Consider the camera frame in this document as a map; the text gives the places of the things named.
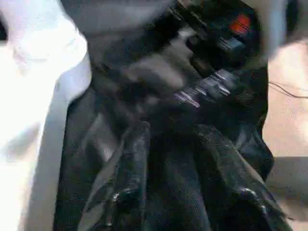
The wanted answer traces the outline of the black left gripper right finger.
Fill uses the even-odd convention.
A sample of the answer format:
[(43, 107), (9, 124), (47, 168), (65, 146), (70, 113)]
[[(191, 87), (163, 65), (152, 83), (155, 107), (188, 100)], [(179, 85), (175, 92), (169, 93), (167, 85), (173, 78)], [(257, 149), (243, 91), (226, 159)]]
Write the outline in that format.
[(263, 179), (214, 127), (198, 125), (195, 163), (214, 231), (290, 231)]

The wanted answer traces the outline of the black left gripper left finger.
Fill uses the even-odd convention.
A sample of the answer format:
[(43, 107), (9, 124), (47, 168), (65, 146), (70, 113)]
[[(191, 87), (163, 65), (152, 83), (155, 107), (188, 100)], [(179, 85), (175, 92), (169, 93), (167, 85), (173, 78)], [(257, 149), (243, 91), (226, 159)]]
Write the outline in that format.
[(84, 207), (86, 231), (144, 231), (150, 125), (140, 121), (97, 175)]

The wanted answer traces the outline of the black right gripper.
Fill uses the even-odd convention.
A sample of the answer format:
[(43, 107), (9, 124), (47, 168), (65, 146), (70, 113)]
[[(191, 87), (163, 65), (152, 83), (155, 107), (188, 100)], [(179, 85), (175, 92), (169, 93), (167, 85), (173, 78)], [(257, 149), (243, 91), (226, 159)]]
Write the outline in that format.
[(201, 107), (237, 93), (241, 80), (231, 72), (252, 70), (249, 63), (260, 50), (255, 10), (241, 0), (177, 0), (172, 10), (193, 30), (186, 39), (191, 65), (216, 71), (176, 92), (174, 102)]

